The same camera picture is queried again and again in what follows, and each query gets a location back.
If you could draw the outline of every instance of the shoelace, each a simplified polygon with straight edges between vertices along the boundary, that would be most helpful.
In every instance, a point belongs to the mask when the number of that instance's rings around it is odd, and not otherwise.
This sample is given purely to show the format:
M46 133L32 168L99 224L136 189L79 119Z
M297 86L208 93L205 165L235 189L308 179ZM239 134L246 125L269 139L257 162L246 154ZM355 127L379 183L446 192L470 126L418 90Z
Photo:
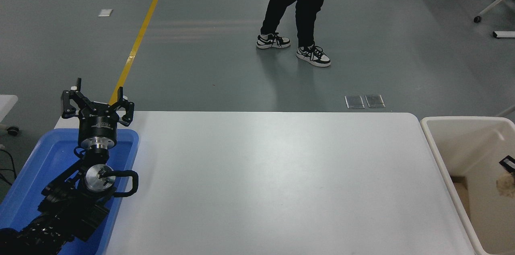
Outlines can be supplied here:
M319 46L315 46L315 47L309 49L309 52L311 53L312 56L315 56L319 59L322 57L322 55L324 55L323 49Z
M279 33L275 32L274 39L277 41L277 45L281 46L284 43L284 40L283 40L283 37L279 37L278 35L279 35Z

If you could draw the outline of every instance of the white tabletop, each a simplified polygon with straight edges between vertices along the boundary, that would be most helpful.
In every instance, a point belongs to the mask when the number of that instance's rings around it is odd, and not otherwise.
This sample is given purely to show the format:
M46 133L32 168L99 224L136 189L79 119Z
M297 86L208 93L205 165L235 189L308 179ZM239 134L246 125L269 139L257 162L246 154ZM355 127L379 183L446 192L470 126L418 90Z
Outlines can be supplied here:
M18 101L16 95L2 95L0 94L0 121L11 111L12 107Z
M135 112L130 128L140 188L107 255L474 254L411 114Z

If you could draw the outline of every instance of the white storage bin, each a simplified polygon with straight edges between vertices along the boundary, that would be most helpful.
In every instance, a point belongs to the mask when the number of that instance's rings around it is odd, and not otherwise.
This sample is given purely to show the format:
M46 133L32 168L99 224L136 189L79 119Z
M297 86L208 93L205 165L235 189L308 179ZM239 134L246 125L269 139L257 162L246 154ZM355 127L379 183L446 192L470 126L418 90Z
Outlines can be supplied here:
M500 196L499 161L515 157L515 125L499 117L443 116L420 121L471 243L480 255L515 255L515 199ZM451 176L465 177L470 218Z

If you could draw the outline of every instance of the person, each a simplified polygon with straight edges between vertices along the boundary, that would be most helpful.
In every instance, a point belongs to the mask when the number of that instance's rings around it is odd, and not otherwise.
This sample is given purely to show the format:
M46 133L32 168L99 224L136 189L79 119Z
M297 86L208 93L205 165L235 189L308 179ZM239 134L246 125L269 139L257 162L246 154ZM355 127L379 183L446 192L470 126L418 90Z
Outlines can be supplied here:
M270 0L261 27L261 34L257 37L256 46L260 49L287 48L290 46L290 39L280 37L276 30L286 8L294 2L297 2L295 5L299 41L297 57L316 67L331 65L331 59L322 48L315 45L314 39L316 16L322 8L324 0Z

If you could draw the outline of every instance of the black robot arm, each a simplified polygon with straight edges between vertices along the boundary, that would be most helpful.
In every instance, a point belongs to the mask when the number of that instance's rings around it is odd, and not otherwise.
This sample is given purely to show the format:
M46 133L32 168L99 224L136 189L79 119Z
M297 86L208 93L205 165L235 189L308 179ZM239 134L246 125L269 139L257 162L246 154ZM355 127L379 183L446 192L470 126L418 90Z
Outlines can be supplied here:
M81 79L61 96L62 117L79 118L76 155L79 160L44 187L45 198L37 210L41 214L19 232L0 229L0 255L56 255L66 242L75 237L87 241L100 226L109 209L104 205L112 197L128 197L138 190L135 171L115 171L106 165L109 149L116 145L117 124L128 126L134 115L134 103L118 89L118 101L113 105L91 102L81 91ZM71 104L75 102L78 110ZM120 120L116 113L125 109ZM132 189L117 192L117 177L131 177Z

